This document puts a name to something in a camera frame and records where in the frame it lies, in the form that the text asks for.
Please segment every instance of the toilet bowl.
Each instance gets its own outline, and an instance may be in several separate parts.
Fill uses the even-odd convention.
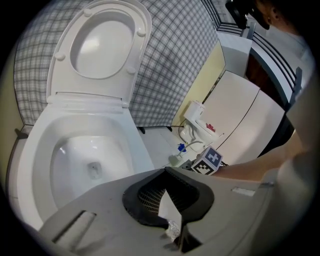
[[[91,188],[154,169],[128,109],[151,27],[136,0],[100,0],[63,32],[49,68],[48,105],[17,172],[21,215],[36,230]]]

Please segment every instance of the white toilet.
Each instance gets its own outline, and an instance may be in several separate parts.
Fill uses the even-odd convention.
[[[154,169],[128,109],[151,28],[136,0],[101,0],[63,32],[50,64],[48,105],[17,174],[22,218],[36,230],[94,186]]]

